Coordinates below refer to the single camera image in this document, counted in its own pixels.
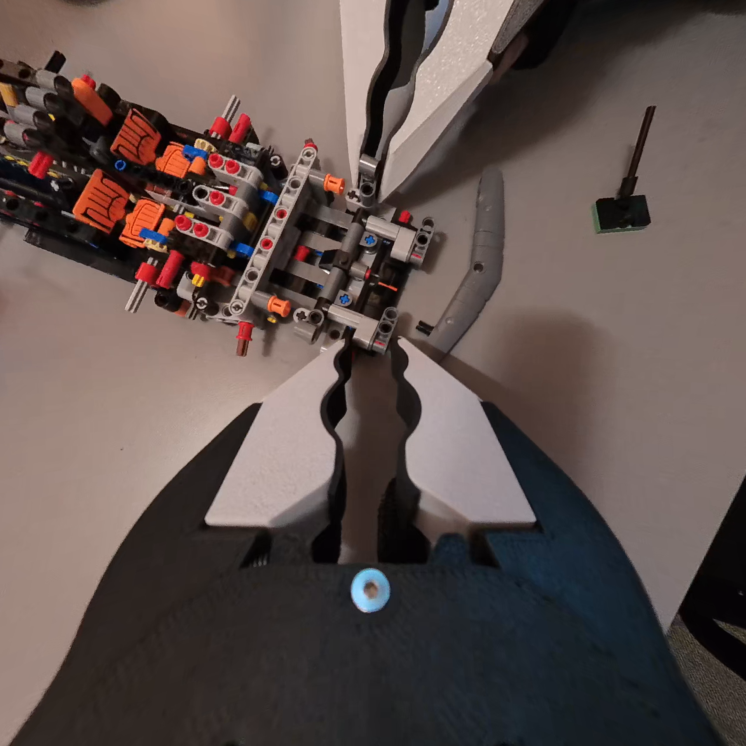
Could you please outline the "lego technic car chassis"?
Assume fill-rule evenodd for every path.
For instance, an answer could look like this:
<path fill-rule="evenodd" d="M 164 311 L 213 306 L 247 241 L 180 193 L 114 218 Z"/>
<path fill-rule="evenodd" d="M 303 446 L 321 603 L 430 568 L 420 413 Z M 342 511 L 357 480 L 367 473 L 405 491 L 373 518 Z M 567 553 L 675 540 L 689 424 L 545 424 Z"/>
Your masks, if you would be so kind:
<path fill-rule="evenodd" d="M 293 324 L 314 345 L 351 340 L 384 354 L 400 291 L 422 265 L 434 219 L 372 206 L 307 139 L 294 163 L 262 145 L 229 99 L 202 132 L 122 98 L 88 75 L 1 61 L 2 222 L 25 241 L 133 284 L 165 312 L 237 330 Z"/>

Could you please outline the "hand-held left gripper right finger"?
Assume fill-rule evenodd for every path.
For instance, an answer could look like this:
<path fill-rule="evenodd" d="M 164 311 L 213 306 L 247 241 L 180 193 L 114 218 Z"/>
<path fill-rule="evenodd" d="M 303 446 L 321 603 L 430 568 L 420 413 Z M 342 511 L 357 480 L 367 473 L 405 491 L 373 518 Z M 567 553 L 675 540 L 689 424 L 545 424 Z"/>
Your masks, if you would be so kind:
<path fill-rule="evenodd" d="M 391 368 L 404 435 L 389 484 L 389 552 L 536 527 L 482 400 L 404 337 L 392 342 Z"/>

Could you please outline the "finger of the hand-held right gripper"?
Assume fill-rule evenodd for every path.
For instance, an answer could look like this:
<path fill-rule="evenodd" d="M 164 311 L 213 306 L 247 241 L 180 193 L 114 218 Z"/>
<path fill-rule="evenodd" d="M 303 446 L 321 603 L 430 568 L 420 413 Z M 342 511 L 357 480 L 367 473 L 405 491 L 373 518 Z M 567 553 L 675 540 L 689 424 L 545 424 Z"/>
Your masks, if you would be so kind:
<path fill-rule="evenodd" d="M 422 55 L 422 3 L 344 1 L 340 20 L 353 184 L 360 180 L 359 162 L 375 160 L 378 189 L 394 190 L 394 139 L 412 107 Z"/>
<path fill-rule="evenodd" d="M 407 86 L 406 115 L 394 127 L 380 177 L 380 200 L 401 187 L 453 118 L 486 83 L 488 57 L 514 2 L 456 1 L 434 46 Z"/>

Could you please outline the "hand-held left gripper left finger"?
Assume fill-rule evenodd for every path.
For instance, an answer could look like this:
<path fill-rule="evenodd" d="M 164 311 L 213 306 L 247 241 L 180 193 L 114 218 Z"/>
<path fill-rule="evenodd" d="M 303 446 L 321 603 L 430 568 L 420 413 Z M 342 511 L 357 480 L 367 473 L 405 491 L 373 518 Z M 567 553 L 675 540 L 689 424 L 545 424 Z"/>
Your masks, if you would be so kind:
<path fill-rule="evenodd" d="M 337 340 L 268 394 L 204 517 L 218 528 L 341 527 L 350 344 Z"/>

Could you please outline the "grey curved lego panel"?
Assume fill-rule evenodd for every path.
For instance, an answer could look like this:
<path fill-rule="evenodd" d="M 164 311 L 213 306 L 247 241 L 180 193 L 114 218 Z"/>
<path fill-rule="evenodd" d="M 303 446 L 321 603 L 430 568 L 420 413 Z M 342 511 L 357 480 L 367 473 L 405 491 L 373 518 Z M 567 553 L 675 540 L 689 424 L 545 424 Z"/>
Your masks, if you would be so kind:
<path fill-rule="evenodd" d="M 422 346 L 436 363 L 441 363 L 471 329 L 502 278 L 505 197 L 499 166 L 483 170 L 475 203 L 469 268 Z"/>

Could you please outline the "black axle with green brick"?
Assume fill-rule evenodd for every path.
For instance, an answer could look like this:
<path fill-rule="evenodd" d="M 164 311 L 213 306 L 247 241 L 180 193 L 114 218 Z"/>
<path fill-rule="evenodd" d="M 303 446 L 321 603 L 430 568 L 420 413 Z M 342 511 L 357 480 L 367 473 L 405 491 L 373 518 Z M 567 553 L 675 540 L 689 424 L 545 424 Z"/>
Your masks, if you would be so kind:
<path fill-rule="evenodd" d="M 657 107 L 648 106 L 643 116 L 629 166 L 619 189 L 612 197 L 601 198 L 592 206 L 592 222 L 596 234 L 625 233 L 643 230 L 650 224 L 648 201 L 645 195 L 636 194 L 637 171 L 650 126 Z"/>

